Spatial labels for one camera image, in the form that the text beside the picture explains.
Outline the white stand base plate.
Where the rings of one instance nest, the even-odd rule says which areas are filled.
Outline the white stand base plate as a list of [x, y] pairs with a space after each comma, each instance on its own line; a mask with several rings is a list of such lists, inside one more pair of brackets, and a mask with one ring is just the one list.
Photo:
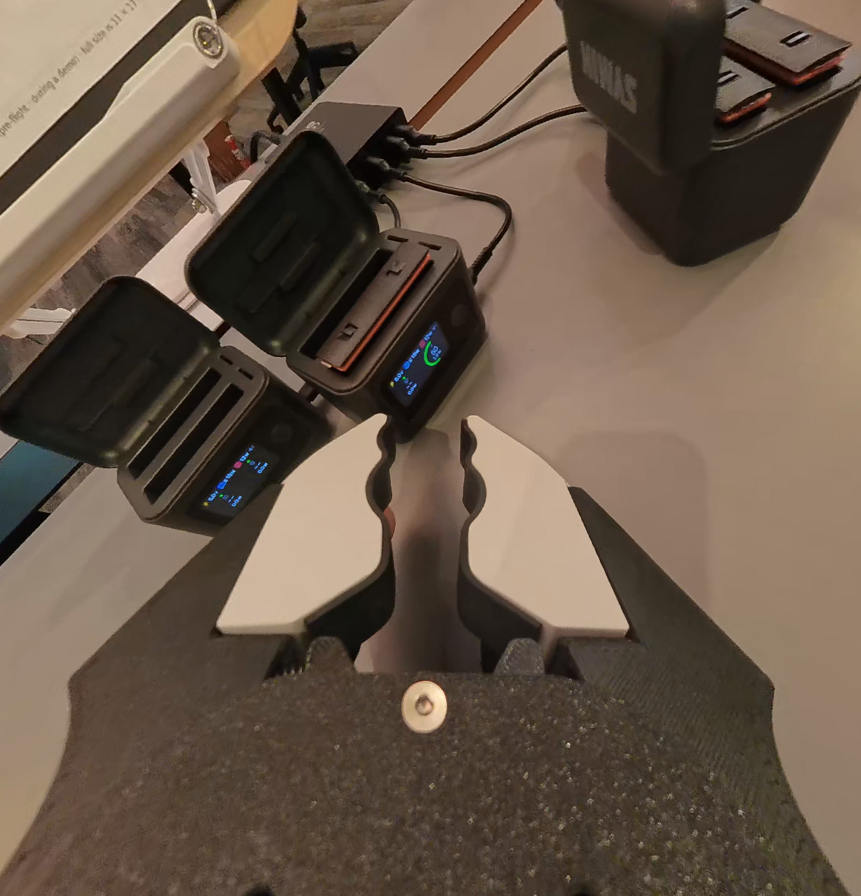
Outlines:
[[34, 301], [34, 309], [48, 316], [47, 321], [14, 322], [3, 335], [20, 339], [54, 334], [62, 323], [55, 319], [58, 310], [80, 308], [105, 280], [117, 275], [144, 280], [215, 330], [218, 315], [193, 296], [184, 273], [188, 256], [213, 222], [206, 212], [193, 209], [179, 185], [164, 177]]

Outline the dark blue pad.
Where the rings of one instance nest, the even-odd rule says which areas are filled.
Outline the dark blue pad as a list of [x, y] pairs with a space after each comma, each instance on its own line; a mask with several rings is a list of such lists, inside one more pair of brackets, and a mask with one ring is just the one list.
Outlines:
[[0, 567], [46, 521], [44, 506], [80, 466], [27, 442], [0, 441]]

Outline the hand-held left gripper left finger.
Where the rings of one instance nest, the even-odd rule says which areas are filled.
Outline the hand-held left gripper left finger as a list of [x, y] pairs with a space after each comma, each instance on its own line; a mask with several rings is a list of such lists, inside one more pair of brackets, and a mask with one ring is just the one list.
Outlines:
[[347, 651], [395, 605], [392, 420], [376, 414], [284, 481], [216, 628], [223, 635], [335, 637]]

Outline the black charging hub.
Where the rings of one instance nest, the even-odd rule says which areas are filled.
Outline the black charging hub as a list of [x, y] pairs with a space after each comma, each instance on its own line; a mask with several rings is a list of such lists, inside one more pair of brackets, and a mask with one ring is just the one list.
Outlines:
[[391, 177], [368, 158], [383, 160], [392, 168], [401, 168], [409, 158], [406, 149], [392, 142], [395, 138], [405, 140], [411, 133], [399, 106], [319, 101], [283, 132], [281, 144], [306, 131], [321, 135], [354, 179], [373, 192], [386, 188]]

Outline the black chair base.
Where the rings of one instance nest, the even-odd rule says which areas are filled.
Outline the black chair base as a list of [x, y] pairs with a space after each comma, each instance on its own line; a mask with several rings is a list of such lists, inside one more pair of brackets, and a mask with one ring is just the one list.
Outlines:
[[346, 68], [359, 55], [353, 41], [310, 47], [300, 33], [307, 19], [302, 6], [297, 6], [292, 32], [297, 58], [289, 75], [284, 76], [273, 68], [261, 81], [273, 103], [267, 124], [276, 133], [283, 130], [278, 118], [283, 118], [290, 125], [301, 115], [300, 100], [304, 97], [302, 84], [307, 85], [311, 99], [317, 100], [326, 89], [321, 73], [326, 69]]

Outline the instruction sheet on wooden stand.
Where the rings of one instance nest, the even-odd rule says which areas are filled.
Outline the instruction sheet on wooden stand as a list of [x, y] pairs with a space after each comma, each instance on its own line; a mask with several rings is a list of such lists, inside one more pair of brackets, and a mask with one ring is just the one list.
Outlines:
[[273, 67], [296, 2], [171, 14], [0, 177], [0, 337]]

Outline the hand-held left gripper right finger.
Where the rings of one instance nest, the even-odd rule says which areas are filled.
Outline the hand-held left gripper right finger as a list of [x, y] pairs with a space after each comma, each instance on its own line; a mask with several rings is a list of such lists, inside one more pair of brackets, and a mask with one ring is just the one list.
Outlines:
[[565, 478], [476, 415], [462, 421], [460, 461], [458, 613], [482, 653], [515, 639], [543, 655], [564, 639], [624, 641], [630, 623]]

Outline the black battery charging case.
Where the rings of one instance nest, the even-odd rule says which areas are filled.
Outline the black battery charging case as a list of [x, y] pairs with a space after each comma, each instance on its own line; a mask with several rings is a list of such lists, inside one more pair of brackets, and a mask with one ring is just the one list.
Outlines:
[[[380, 266], [415, 242], [431, 264], [347, 374], [316, 353]], [[191, 292], [355, 421], [381, 413], [409, 442], [481, 349], [485, 321], [452, 238], [380, 230], [365, 192], [318, 133], [280, 147], [189, 256]]]
[[297, 390], [132, 276], [103, 283], [0, 395], [0, 431], [116, 469], [140, 520], [206, 536], [334, 434]]
[[762, 5], [558, 3], [575, 95], [606, 133], [608, 191], [680, 266], [780, 230], [861, 94], [861, 52], [845, 39], [851, 48], [837, 69], [795, 87], [765, 78], [775, 90], [762, 110], [717, 125], [725, 16], [736, 3]]

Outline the white paper poster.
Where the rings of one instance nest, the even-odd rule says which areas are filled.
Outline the white paper poster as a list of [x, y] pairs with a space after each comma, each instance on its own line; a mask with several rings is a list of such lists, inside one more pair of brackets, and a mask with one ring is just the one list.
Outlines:
[[0, 2], [0, 177], [171, 14], [173, 36], [212, 2]]

